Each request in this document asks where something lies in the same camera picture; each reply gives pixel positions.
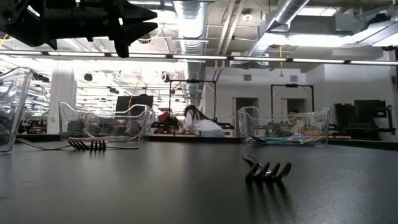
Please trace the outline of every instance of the white pillar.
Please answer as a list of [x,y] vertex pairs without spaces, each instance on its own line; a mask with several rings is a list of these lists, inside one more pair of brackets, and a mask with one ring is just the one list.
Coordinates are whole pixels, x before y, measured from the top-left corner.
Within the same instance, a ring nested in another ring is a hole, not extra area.
[[51,79],[47,134],[60,132],[58,103],[66,102],[71,106],[76,105],[76,80],[73,61],[57,61]]

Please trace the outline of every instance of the long dark hair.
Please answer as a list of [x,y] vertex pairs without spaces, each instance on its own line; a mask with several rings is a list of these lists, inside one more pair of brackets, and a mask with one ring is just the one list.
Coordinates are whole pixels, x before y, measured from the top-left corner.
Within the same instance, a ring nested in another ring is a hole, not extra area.
[[206,115],[204,115],[196,106],[190,105],[185,108],[184,111],[184,117],[187,117],[188,111],[191,111],[192,119],[197,119],[197,120],[203,120],[203,119],[208,119]]

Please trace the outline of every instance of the transparent container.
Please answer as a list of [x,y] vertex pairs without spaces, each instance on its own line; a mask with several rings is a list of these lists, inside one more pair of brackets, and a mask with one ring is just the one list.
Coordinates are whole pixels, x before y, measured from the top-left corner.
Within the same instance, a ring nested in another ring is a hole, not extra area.
[[238,111],[239,137],[249,144],[328,144],[329,108],[295,116],[264,114],[256,107]]
[[0,152],[15,143],[33,70],[15,68],[0,75]]
[[127,111],[87,111],[61,102],[59,112],[62,139],[140,143],[148,139],[155,121],[155,111],[147,105],[133,105]]

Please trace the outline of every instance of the black table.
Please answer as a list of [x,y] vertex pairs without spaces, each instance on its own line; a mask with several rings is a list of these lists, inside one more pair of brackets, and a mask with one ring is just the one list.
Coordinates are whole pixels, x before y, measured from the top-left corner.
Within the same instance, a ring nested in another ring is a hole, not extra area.
[[[293,168],[284,185],[248,184],[241,154]],[[0,154],[0,223],[398,223],[397,161],[344,146],[149,142],[90,154],[18,144]]]

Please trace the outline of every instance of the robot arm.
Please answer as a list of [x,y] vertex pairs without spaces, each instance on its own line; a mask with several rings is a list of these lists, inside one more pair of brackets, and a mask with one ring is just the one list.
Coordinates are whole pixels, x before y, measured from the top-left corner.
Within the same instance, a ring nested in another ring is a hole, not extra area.
[[157,28],[155,12],[127,0],[1,0],[0,30],[36,47],[57,50],[57,39],[108,36],[122,58],[138,38]]

